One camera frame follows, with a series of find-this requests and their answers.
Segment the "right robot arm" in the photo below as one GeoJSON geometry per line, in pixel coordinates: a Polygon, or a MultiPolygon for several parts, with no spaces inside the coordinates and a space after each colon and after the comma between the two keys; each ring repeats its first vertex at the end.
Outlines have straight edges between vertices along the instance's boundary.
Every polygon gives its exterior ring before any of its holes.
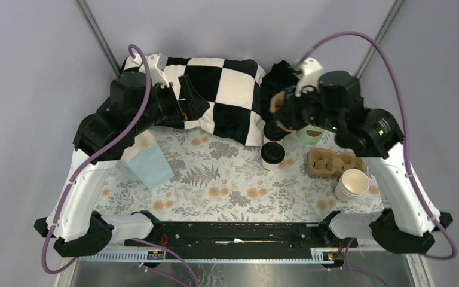
{"type": "Polygon", "coordinates": [[[335,135],[335,142],[355,153],[375,176],[389,207],[375,214],[339,213],[319,230],[320,241],[336,245],[342,238],[370,238],[395,254],[427,255],[434,233],[452,223],[450,213],[437,211],[404,158],[402,128],[388,111],[368,108],[360,81],[346,71],[295,72],[298,82],[286,89],[273,117],[289,130],[317,126],[335,135]]]}

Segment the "white paper bag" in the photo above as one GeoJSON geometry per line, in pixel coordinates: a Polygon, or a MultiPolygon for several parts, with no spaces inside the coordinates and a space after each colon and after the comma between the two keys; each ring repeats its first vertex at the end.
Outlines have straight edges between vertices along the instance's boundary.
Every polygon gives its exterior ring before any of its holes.
{"type": "Polygon", "coordinates": [[[149,131],[144,131],[134,138],[134,144],[126,148],[121,157],[122,161],[129,162],[142,150],[147,149],[156,143],[154,136],[149,131]]]}

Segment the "single brown cup carrier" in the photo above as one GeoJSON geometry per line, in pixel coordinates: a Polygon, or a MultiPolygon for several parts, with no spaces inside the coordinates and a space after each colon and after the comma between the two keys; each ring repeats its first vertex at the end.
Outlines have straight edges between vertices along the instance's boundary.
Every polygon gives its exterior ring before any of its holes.
{"type": "Polygon", "coordinates": [[[288,107],[289,98],[285,91],[275,94],[271,98],[269,111],[273,116],[275,124],[287,133],[295,133],[292,125],[292,112],[288,107]]]}

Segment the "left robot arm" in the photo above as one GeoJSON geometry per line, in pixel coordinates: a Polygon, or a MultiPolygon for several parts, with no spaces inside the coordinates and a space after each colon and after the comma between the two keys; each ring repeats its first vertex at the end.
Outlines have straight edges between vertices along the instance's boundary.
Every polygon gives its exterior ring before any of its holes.
{"type": "Polygon", "coordinates": [[[134,238],[148,246],[161,240],[157,219],[149,212],[107,216],[94,206],[110,171],[139,134],[155,125],[198,120],[209,109],[186,75],[179,77],[179,89],[175,94],[172,83],[153,83],[138,71],[123,72],[111,82],[104,104],[82,120],[59,203],[34,224],[41,236],[55,238],[54,249],[61,257],[94,255],[110,243],[134,238]]]}

